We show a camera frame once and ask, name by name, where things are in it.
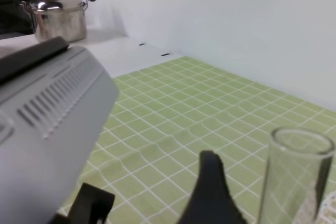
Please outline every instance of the green checkered tablecloth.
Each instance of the green checkered tablecloth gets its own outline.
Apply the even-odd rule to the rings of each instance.
[[[183,57],[115,78],[120,92],[72,196],[82,182],[116,195],[109,223],[175,223],[201,150],[222,158],[249,223],[256,221],[269,132],[314,129],[336,139],[336,113]],[[336,169],[327,192],[336,189]]]

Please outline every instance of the pot handle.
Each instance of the pot handle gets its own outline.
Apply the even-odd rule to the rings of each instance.
[[[30,15],[31,15],[31,9],[30,9],[30,6],[27,6],[26,1],[21,1],[20,6],[22,6],[23,11],[24,11],[26,14],[28,14],[29,17],[30,17]]]
[[[84,7],[83,11],[85,12],[86,9],[89,7],[89,4],[88,4],[89,2],[94,2],[94,1],[96,1],[96,0],[86,0],[85,7]]]

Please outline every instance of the stainless steel pot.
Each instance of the stainless steel pot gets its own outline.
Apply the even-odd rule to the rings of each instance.
[[[31,16],[33,31],[38,41],[62,36],[73,42],[86,38],[85,10],[88,2],[96,0],[31,0],[24,10]]]

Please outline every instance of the white wall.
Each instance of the white wall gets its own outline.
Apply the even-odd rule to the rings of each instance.
[[[87,17],[336,110],[336,0],[98,0]]]

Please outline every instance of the glass cup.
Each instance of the glass cup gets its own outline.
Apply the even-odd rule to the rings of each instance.
[[[317,132],[272,132],[259,224],[313,224],[322,201],[334,143]]]

